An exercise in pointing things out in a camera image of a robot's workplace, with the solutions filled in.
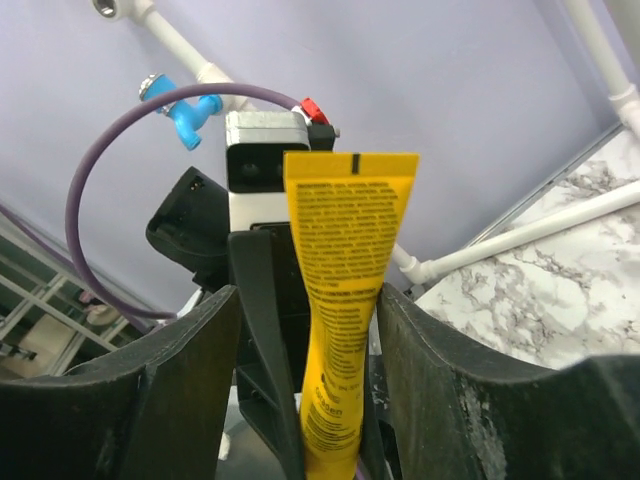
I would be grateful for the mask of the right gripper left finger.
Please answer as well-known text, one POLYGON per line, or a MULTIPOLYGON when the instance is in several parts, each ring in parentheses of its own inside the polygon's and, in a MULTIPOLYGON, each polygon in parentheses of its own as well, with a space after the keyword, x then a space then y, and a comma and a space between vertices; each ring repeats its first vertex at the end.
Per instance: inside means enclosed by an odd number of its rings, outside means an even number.
POLYGON ((1 385, 5 479, 212 479, 241 326, 227 286, 61 376, 1 385))

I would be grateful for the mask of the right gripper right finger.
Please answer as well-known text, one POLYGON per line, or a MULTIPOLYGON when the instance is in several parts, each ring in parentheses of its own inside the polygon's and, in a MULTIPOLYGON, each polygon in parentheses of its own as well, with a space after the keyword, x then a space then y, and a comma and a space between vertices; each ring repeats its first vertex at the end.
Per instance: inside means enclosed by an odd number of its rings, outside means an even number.
POLYGON ((489 348, 391 285, 377 319, 407 479, 635 479, 639 359, 553 370, 489 348))

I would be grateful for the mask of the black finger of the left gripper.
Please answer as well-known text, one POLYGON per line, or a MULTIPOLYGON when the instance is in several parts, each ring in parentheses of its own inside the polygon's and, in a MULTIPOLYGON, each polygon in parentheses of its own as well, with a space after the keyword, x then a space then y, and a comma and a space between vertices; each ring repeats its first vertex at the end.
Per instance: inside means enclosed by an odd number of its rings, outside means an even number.
POLYGON ((239 409, 287 479, 304 479, 295 395, 306 365, 310 309, 288 227, 256 227, 228 238, 231 284, 242 327, 236 360, 239 409))

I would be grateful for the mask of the yellow toothpaste tube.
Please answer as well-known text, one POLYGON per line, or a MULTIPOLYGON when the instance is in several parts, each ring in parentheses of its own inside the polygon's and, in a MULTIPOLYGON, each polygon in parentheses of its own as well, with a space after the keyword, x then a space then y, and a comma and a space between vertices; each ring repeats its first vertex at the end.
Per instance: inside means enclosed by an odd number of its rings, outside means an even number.
POLYGON ((369 326, 420 156, 289 152, 290 227, 310 306, 299 410, 309 479, 356 475, 369 326))

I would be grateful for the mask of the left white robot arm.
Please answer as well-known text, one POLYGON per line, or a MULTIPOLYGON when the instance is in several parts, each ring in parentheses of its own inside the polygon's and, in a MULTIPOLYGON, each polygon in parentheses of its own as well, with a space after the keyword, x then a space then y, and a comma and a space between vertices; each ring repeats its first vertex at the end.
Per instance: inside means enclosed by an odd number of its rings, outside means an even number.
POLYGON ((242 326, 235 378, 239 411, 288 479, 305 476, 295 394, 307 359, 310 308, 288 221, 230 228, 229 192, 188 168, 146 227, 160 254, 203 290, 237 287, 242 326))

